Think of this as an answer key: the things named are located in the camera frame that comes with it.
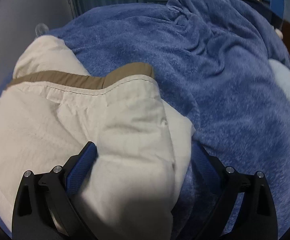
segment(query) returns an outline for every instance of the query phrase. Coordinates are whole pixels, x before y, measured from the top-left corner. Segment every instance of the blue blanket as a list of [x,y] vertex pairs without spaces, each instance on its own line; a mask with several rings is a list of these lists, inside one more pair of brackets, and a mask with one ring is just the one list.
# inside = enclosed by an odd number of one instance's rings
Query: blue blanket
[[[225,166],[263,171],[279,236],[290,227],[290,104],[268,63],[276,59],[290,69],[290,58],[255,10],[240,0],[113,5],[93,8],[51,34],[94,76],[130,62],[151,64],[162,98],[194,124],[194,140]],[[186,208],[173,211],[173,238],[196,234],[214,203],[190,167],[175,207]]]

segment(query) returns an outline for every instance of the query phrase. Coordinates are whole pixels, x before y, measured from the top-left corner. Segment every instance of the beige waistband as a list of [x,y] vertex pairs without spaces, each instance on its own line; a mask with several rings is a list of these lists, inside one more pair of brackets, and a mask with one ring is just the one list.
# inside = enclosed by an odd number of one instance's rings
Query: beige waistband
[[154,78],[153,67],[143,62],[133,62],[119,67],[105,77],[82,76],[55,70],[41,71],[12,80],[7,88],[22,82],[48,81],[59,85],[98,90],[132,75],[146,75]]

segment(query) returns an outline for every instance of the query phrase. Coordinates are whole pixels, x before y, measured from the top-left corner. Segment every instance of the clear plastic object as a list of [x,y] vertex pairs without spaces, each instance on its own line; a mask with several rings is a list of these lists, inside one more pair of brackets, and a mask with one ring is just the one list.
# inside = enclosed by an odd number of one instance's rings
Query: clear plastic object
[[44,23],[39,23],[36,25],[35,28],[35,33],[36,33],[36,37],[38,38],[39,36],[42,36],[44,34],[46,34],[49,31],[49,28],[46,24]]

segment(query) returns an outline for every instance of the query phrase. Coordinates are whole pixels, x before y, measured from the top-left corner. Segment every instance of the metal screw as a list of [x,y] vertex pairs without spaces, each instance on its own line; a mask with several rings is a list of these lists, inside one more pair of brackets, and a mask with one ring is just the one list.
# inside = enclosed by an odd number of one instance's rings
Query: metal screw
[[61,170],[62,170],[62,167],[61,166],[55,166],[54,169],[53,169],[53,171],[55,173],[59,173]]
[[234,171],[235,171],[235,169],[233,167],[231,167],[231,166],[227,166],[226,167],[226,172],[228,172],[228,173],[234,173]]
[[264,173],[261,172],[261,171],[258,171],[258,172],[256,173],[256,175],[257,175],[259,178],[263,178],[263,177],[264,177]]
[[31,173],[32,173],[31,171],[25,171],[24,177],[26,177],[26,178],[29,177],[31,175]]

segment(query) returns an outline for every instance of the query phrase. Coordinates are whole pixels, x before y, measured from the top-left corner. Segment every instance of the white wall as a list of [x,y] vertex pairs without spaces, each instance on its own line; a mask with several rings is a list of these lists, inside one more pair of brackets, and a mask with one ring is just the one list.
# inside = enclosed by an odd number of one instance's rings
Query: white wall
[[0,83],[35,38],[35,26],[50,29],[72,19],[67,0],[0,0]]

